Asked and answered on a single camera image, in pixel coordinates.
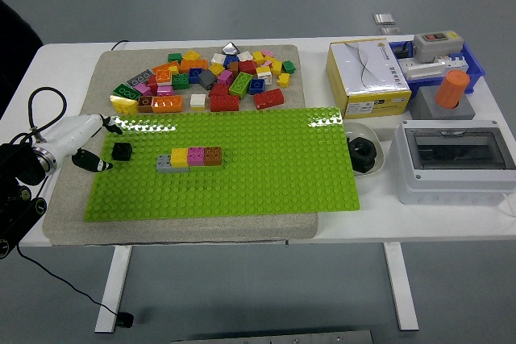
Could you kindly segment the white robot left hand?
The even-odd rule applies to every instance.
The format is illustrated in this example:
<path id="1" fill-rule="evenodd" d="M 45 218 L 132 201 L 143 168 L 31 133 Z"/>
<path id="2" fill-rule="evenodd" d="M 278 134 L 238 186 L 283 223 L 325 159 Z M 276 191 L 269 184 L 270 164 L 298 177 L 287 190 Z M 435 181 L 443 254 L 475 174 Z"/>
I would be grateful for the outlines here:
<path id="1" fill-rule="evenodd" d="M 44 141 L 33 147 L 45 174 L 50 176 L 55 173 L 68 156 L 72 157 L 76 166 L 86 171 L 101 172 L 111 169 L 113 167 L 111 163 L 81 149 L 102 127 L 111 133 L 122 134 L 122 130 L 109 116 L 84 114 L 62 118 L 44 136 Z"/>

